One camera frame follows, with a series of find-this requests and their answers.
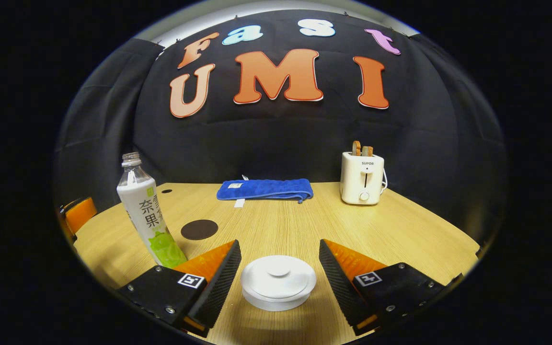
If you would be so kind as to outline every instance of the container lid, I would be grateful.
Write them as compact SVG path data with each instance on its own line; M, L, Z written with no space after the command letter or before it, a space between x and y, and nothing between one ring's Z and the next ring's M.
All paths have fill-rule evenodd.
M304 303L316 284L316 274L303 260L271 255L248 264L241 280L243 295L252 305L277 311Z

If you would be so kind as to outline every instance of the wooden table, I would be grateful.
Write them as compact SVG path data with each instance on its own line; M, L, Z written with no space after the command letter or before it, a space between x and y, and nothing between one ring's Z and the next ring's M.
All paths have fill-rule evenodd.
M340 199L339 183L311 184L315 196L293 200L217 200L219 184L162 184L157 187L163 216L187 258L239 240L241 263L215 327L206 340L228 344L337 345L356 337L346 323L318 260L322 238L342 244L386 265L407 262L446 285L477 261L478 244L429 210L385 190L376 206L352 206ZM180 229L198 219L218 224L205 240L183 238ZM119 288L155 265L122 204L88 221L74 244L96 278ZM242 296L239 277L259 257L290 255L315 270L316 287L293 310L267 312Z

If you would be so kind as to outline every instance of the white toaster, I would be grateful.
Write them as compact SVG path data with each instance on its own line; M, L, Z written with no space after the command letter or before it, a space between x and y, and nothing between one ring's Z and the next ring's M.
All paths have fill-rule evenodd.
M385 160L377 155L355 156L351 152L342 152L340 171L342 200L353 205L379 203L384 168Z

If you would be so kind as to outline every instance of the folded towel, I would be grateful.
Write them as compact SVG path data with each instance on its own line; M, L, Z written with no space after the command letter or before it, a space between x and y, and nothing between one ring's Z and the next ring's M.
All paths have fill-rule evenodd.
M298 180L234 180L225 181L217 192L219 200L235 199L294 199L301 204L313 196L311 183Z

